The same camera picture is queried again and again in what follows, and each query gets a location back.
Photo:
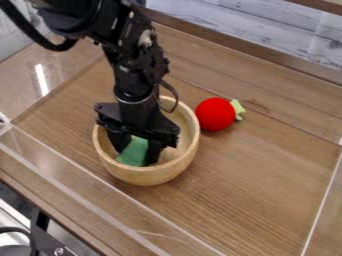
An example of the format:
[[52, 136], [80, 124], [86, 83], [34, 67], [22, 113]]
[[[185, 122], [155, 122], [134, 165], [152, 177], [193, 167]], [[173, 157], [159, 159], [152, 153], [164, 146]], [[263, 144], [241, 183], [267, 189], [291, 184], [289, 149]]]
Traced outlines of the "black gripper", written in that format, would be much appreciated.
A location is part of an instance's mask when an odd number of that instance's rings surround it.
[[100, 102], [94, 105], [96, 123], [106, 129], [110, 142], [122, 153], [134, 136], [148, 140], [146, 162], [158, 162], [163, 148], [178, 146], [181, 127], [162, 113], [160, 98], [140, 102]]

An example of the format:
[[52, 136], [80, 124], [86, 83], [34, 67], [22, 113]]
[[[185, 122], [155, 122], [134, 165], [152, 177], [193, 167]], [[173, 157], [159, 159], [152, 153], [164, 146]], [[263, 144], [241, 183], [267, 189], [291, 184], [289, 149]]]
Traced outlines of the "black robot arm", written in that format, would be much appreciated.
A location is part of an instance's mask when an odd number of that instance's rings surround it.
[[98, 103], [98, 124], [122, 153], [132, 139], [147, 140], [146, 165], [158, 162], [167, 147], [177, 147], [181, 127], [164, 116], [160, 90], [170, 59], [155, 28], [130, 0], [28, 0], [50, 29], [68, 39], [90, 38], [103, 49], [114, 70], [116, 100]]

